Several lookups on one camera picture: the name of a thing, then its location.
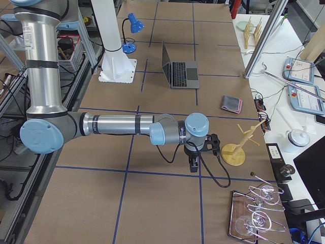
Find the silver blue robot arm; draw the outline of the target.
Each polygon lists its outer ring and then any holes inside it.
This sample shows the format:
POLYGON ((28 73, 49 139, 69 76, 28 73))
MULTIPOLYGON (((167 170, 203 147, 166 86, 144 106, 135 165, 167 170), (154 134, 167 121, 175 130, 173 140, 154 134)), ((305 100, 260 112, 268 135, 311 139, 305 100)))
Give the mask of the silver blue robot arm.
POLYGON ((171 115, 92 115, 69 112, 62 104, 56 30, 61 23, 79 25, 77 1, 14 1, 22 24, 25 66, 31 106, 20 129, 22 143, 38 154, 49 154, 90 134, 146 135, 153 145, 183 145, 191 172, 198 170, 207 144, 209 121, 201 113, 185 120, 171 115))

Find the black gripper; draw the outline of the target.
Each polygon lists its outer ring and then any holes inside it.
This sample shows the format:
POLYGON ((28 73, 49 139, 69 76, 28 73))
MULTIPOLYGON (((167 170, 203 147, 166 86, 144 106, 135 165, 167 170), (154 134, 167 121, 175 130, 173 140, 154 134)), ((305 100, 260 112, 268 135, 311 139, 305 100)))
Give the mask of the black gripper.
POLYGON ((199 168, 199 153, 198 151, 191 146, 184 146, 184 152, 189 158, 189 169, 191 173, 197 173, 199 168))

